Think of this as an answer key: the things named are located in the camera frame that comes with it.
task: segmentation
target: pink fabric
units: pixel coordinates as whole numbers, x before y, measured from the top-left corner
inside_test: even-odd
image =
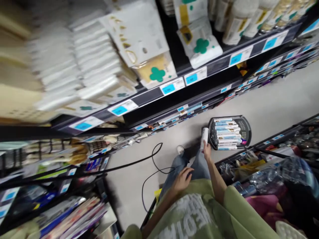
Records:
[[[267,222],[272,229],[276,230],[276,221],[286,221],[284,214],[277,208],[281,208],[279,200],[275,195],[261,195],[247,197],[246,201],[256,210],[256,212]]]

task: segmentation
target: blue jeans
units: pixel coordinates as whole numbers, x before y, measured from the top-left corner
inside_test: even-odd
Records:
[[[176,156],[173,160],[172,167],[175,168],[172,172],[170,172],[166,178],[166,181],[163,185],[162,191],[160,193],[159,200],[163,197],[163,195],[167,192],[167,190],[173,185],[176,177],[179,175],[179,173],[185,168],[188,164],[190,159],[188,159],[185,156],[185,152]],[[194,169],[192,171],[192,180],[195,179],[210,179],[210,174],[208,170],[208,166],[206,163],[206,160],[204,158],[204,154],[199,149],[195,161],[193,162],[191,168]]]

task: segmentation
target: store aisle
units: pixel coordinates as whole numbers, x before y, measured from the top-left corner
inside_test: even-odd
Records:
[[[252,142],[255,144],[282,131],[295,123],[319,113],[319,62],[297,70],[284,79],[279,79],[259,89],[230,100],[215,109],[208,110],[164,132],[144,139],[140,144],[122,149],[114,154],[108,168],[131,163],[151,155],[153,148],[163,142],[161,151],[154,157],[161,168],[170,167],[177,155],[177,145],[187,145],[200,137],[201,127],[211,117],[244,115],[252,128]],[[215,162],[234,154],[236,151],[213,151]],[[107,176],[118,197],[119,221],[126,229],[134,223],[140,227],[146,212],[142,204],[142,185],[156,172],[152,159],[139,164],[110,172]],[[147,209],[154,200],[154,191],[164,183],[166,175],[158,172],[147,180],[144,186],[144,202]]]

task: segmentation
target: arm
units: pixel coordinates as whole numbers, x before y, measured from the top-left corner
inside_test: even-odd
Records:
[[[146,239],[151,234],[157,223],[163,217],[164,213],[177,200],[179,193],[188,187],[192,175],[190,174],[188,177],[187,175],[193,170],[193,168],[185,167],[176,177],[172,187],[167,191],[161,203],[159,204],[159,207],[155,210],[153,216],[143,228],[142,236],[144,239]]]
[[[221,205],[224,204],[224,195],[227,189],[226,183],[222,176],[218,172],[215,163],[211,159],[211,146],[204,141],[204,157],[206,159],[208,170],[210,174],[210,179],[212,181],[212,186],[215,194],[215,199]]]

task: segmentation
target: hand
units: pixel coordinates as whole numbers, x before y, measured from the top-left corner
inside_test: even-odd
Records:
[[[212,153],[212,148],[210,146],[210,144],[206,143],[206,141],[204,141],[204,158],[206,159],[206,161],[210,160],[210,155]]]
[[[183,170],[179,173],[179,175],[176,177],[171,189],[172,192],[178,194],[184,189],[186,189],[189,185],[190,180],[192,179],[192,174],[190,174],[187,178],[187,175],[192,172],[194,169],[185,167]]]

